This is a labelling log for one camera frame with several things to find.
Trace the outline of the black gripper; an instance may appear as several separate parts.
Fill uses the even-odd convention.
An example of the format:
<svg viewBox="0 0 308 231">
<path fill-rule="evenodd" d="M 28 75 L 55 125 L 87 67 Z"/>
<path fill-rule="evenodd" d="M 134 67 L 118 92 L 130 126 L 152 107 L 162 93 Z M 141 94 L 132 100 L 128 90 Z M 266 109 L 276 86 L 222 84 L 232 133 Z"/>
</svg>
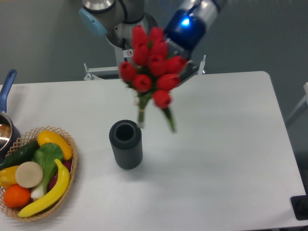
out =
<svg viewBox="0 0 308 231">
<path fill-rule="evenodd" d="M 180 84 L 183 84 L 188 79 L 190 79 L 191 77 L 193 77 L 198 73 L 200 65 L 192 60 L 191 50 L 187 50 L 181 47 L 180 45 L 172 41 L 169 37 L 166 37 L 166 43 L 168 45 L 170 55 L 173 56 L 180 55 L 188 60 L 186 67 L 180 72 Z"/>
</svg>

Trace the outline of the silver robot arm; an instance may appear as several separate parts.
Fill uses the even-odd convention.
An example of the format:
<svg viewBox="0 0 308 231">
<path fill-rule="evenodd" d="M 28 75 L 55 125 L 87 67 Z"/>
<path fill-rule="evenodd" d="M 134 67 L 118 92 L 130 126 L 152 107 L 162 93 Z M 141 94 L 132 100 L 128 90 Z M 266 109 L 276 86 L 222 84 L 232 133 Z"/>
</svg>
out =
<svg viewBox="0 0 308 231">
<path fill-rule="evenodd" d="M 191 54 L 209 30 L 225 0 L 184 0 L 163 29 L 172 55 L 191 59 Z M 85 79 L 93 75 L 107 76 L 119 73 L 123 61 L 131 61 L 132 29 L 142 26 L 146 32 L 157 26 L 157 21 L 144 11 L 142 0 L 84 0 L 79 17 L 95 35 L 106 37 L 115 51 L 116 66 L 86 69 Z"/>
</svg>

